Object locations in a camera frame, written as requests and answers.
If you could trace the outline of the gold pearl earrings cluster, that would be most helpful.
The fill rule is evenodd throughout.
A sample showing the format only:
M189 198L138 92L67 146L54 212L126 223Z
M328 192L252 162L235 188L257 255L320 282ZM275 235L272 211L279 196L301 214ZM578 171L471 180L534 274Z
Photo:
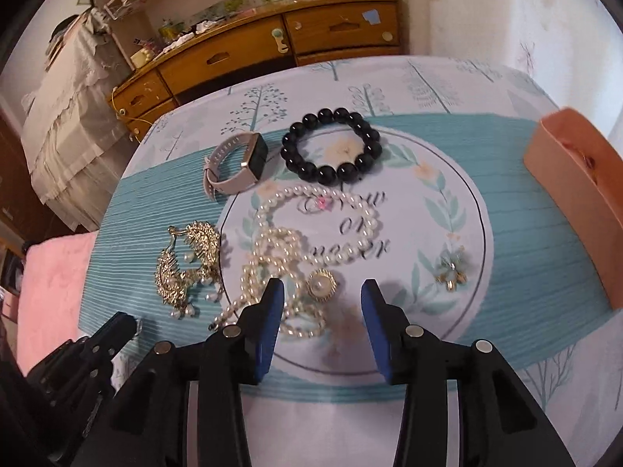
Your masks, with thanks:
M154 284L163 304L171 308L170 315L181 320L196 314L191 297L194 288L212 287L208 302L221 299L222 238L207 221L193 221L181 228L169 226L168 234L168 245L157 257Z

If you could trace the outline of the gold flower brooch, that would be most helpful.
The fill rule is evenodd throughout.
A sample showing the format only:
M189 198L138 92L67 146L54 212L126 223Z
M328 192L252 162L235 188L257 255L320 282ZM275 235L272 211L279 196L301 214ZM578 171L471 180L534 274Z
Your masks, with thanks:
M464 247L443 250L435 268L435 281L443 284L448 292L454 292L458 286L467 284L466 269Z

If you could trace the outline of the pink strap smartwatch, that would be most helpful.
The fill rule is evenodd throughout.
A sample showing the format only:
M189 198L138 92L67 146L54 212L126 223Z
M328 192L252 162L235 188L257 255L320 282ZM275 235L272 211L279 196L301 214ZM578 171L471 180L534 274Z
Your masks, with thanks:
M268 145L256 132L234 134L223 140L204 157L203 188L210 199L236 195L262 178Z

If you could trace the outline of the round pearl gold brooch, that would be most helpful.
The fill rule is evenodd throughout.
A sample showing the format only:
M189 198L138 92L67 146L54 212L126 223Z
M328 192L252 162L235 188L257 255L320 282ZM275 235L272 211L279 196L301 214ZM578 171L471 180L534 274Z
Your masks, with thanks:
M320 304L330 302L337 292L337 281L334 274L326 269L317 269L307 277L308 295Z

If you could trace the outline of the pink quilted blanket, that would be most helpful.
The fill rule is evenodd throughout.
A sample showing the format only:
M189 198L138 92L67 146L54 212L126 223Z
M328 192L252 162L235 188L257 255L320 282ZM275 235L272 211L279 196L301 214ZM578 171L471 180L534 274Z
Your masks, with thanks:
M17 364L24 374L64 342L79 338L86 270L97 234L49 239L28 249L19 297Z

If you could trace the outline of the lace-covered furniture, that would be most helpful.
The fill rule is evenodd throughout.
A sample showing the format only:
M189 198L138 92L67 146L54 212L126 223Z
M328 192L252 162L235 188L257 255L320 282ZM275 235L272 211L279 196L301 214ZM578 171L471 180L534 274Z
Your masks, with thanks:
M131 69L96 9L54 44L21 144L41 203L72 231L96 231L136 149L108 103Z

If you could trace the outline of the pink paper tray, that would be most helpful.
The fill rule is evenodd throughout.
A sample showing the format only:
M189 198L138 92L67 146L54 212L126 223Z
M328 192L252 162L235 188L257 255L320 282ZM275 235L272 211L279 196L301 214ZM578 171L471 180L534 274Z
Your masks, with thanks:
M612 309L622 307L622 158L570 107L549 114L526 147L524 165L582 241Z

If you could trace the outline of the wooden desk with drawers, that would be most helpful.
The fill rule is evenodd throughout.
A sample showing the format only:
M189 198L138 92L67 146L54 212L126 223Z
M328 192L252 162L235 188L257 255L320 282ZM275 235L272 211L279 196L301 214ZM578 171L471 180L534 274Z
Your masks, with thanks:
M141 141L182 104L287 68L400 55L401 0L297 0L267 4L191 37L113 89L109 104Z

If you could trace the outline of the white floral curtain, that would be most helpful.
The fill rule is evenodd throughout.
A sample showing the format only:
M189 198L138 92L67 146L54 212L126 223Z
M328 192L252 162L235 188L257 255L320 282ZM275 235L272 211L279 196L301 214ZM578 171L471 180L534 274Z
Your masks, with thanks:
M401 0L408 49L504 64L622 145L622 32L600 0Z

